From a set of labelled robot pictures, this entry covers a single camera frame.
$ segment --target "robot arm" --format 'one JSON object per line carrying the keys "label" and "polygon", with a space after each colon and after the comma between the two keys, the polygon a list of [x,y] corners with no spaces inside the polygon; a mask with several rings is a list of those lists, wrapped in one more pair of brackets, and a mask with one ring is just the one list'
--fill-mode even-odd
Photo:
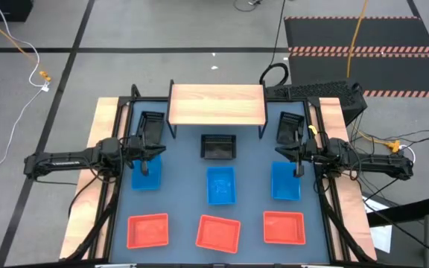
{"label": "robot arm", "polygon": [[320,163],[324,170],[334,177],[340,176],[344,170],[379,172],[401,180],[413,176],[413,162],[400,154],[378,155],[357,153],[348,142],[339,138],[330,138],[327,145],[319,149],[316,140],[308,139],[304,144],[292,144],[277,147],[291,162],[297,162],[296,174],[303,175],[302,161]]}
{"label": "robot arm", "polygon": [[141,160],[142,173],[147,175],[147,161],[165,150],[166,147],[160,144],[146,145],[143,135],[130,136],[126,146],[122,146],[117,138],[105,138],[94,147],[80,152],[35,153],[28,156],[25,159],[24,174],[36,179],[52,171],[91,168],[103,170],[107,176],[118,176],[123,162],[133,168],[132,161]]}

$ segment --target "floor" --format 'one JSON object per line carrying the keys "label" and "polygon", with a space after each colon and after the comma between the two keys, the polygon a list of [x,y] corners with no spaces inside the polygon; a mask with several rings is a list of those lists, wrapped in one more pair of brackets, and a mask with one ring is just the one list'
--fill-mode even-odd
{"label": "floor", "polygon": [[[88,0],[34,0],[28,21],[11,23],[10,29],[14,36],[38,48],[70,48],[87,3]],[[415,0],[415,3],[429,31],[429,0]],[[244,0],[239,0],[239,5],[246,7]],[[214,49],[78,54],[45,149],[58,152],[84,148],[97,98],[128,95],[132,83],[137,84],[143,95],[153,96],[167,95],[170,79],[178,83],[257,83],[271,53],[254,48],[273,47],[281,5],[280,0],[264,1],[255,11],[242,13],[234,9],[231,0],[96,0],[81,48]],[[285,15],[357,16],[361,8],[362,1],[358,0],[288,0]],[[406,0],[375,0],[369,3],[366,15],[412,16],[412,13]],[[286,44],[282,27],[279,47],[285,48]],[[9,47],[11,44],[0,35],[0,48]],[[219,47],[237,49],[224,50],[231,53],[212,53],[223,51]],[[51,91],[38,96],[28,107],[16,128],[7,160],[0,167],[0,245],[25,179],[23,159],[36,149],[68,56],[41,54],[43,67],[54,78]],[[284,61],[286,56],[276,54],[275,62]],[[0,158],[19,111],[36,93],[27,82],[31,69],[31,63],[21,54],[0,53]],[[275,83],[281,75],[269,74],[267,84]],[[360,128],[368,133],[386,137],[429,128],[429,98],[367,98],[366,101],[369,108]],[[357,145],[371,150],[367,141]],[[380,153],[383,148],[375,149]],[[399,204],[429,197],[429,141],[415,144],[413,149],[415,176],[384,191],[387,199]],[[78,172],[53,173],[45,179],[76,182],[77,176]],[[366,178],[378,188],[390,181],[378,174],[367,174]],[[58,259],[73,196],[74,186],[33,186],[7,265]]]}

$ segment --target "white paper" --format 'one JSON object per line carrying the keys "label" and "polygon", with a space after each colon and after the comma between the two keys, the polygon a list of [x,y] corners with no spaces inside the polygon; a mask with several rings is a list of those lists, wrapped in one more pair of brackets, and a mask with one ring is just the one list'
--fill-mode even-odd
{"label": "white paper", "polygon": [[[373,200],[367,200],[366,203],[372,207],[375,211],[379,211],[388,208],[386,205],[382,205],[379,202]],[[371,212],[370,208],[365,206],[366,213]],[[373,245],[375,248],[390,253],[390,244],[392,241],[392,226],[380,226],[370,228],[370,234],[372,234]]]}

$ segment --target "blue table surface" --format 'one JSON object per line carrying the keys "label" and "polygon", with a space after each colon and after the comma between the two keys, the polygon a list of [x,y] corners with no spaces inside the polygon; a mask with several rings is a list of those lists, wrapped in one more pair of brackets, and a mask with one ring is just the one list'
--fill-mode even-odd
{"label": "blue table surface", "polygon": [[[282,111],[304,115],[301,102],[268,103],[268,124],[262,140],[258,128],[249,126],[178,126],[173,139],[165,124],[162,144],[162,181],[158,191],[134,191],[132,171],[124,170],[110,262],[113,264],[327,264],[328,251],[319,197],[314,192],[314,168],[305,162],[301,178],[300,201],[271,197],[271,164],[286,162],[274,148],[279,115]],[[136,102],[132,132],[142,111],[166,112],[166,102]],[[202,134],[236,135],[236,159],[200,158]],[[304,140],[308,137],[304,128]],[[236,203],[208,205],[206,170],[208,167],[235,167]],[[267,244],[263,238],[264,211],[297,211],[304,214],[305,245]],[[133,215],[168,213],[169,244],[146,249],[127,249],[127,220]],[[237,254],[195,246],[200,216],[207,214],[241,221]]]}

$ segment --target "blue bin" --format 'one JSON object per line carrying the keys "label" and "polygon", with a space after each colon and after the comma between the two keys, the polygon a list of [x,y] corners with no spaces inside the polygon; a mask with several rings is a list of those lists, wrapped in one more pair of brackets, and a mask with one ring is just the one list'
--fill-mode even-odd
{"label": "blue bin", "polygon": [[206,177],[209,205],[236,203],[235,169],[233,167],[208,167]]}
{"label": "blue bin", "polygon": [[133,190],[158,190],[162,178],[162,158],[160,155],[148,162],[148,175],[142,173],[140,160],[133,162],[132,189]]}
{"label": "blue bin", "polygon": [[273,162],[271,170],[271,195],[276,200],[301,199],[300,178],[294,176],[295,163]]}

